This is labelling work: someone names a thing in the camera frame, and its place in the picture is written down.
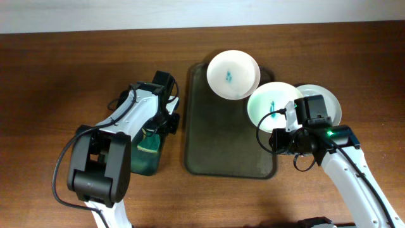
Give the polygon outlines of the green and yellow sponge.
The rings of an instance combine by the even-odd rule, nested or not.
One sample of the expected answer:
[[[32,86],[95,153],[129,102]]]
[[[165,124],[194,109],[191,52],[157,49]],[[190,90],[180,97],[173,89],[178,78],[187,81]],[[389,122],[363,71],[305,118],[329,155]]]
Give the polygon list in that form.
[[[146,153],[157,153],[161,145],[161,138],[157,130],[142,129],[143,138],[137,149]]]

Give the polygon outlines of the white plate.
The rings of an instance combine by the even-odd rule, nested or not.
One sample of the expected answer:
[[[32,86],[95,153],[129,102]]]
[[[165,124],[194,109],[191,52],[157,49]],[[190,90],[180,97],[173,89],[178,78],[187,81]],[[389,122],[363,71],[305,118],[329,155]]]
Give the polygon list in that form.
[[[206,71],[211,90],[218,96],[239,100],[250,96],[261,79],[259,65],[249,54],[228,50],[217,54]]]
[[[322,95],[328,115],[332,118],[332,125],[338,126],[342,119],[342,109],[338,99],[328,89],[314,84],[300,85],[297,89],[304,97]]]
[[[259,86],[251,94],[247,104],[247,113],[251,122],[257,126],[265,115],[285,108],[289,101],[299,98],[303,98],[303,95],[296,87],[285,82],[269,82]],[[259,128],[272,133],[273,129],[285,127],[285,116],[274,113],[266,117]]]

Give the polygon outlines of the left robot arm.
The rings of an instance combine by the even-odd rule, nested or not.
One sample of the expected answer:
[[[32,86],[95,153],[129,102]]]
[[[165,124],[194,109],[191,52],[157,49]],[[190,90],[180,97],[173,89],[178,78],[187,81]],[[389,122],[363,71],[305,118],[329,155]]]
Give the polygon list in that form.
[[[124,197],[135,164],[159,161],[164,138],[177,131],[177,82],[131,84],[113,113],[95,126],[82,125],[66,144],[72,149],[67,186],[92,212],[98,227],[131,227]]]

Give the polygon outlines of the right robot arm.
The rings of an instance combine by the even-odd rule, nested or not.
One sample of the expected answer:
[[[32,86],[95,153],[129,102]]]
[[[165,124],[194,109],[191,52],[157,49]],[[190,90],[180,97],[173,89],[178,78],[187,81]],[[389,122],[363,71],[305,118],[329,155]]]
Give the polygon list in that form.
[[[356,227],[404,227],[350,127],[273,129],[269,143],[281,155],[312,155],[338,189]]]

